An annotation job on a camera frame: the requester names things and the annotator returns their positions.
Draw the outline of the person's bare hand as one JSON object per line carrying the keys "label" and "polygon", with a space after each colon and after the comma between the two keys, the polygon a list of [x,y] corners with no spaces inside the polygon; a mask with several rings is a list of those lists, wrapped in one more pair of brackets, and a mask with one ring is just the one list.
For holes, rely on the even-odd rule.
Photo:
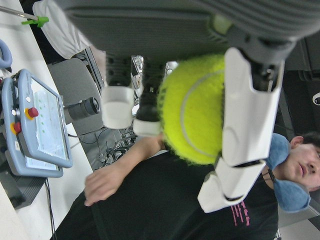
{"label": "person's bare hand", "polygon": [[84,205],[90,207],[113,195],[127,174],[128,168],[120,160],[94,171],[85,179]]}

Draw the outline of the grey and white robot hand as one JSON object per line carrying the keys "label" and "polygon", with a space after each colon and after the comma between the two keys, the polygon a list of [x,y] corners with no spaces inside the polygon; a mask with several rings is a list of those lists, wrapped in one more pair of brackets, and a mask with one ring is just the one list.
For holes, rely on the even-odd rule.
{"label": "grey and white robot hand", "polygon": [[164,133],[182,158],[213,164],[206,213],[239,204],[272,154],[285,59],[320,29],[317,0],[59,0],[107,53],[101,117]]}

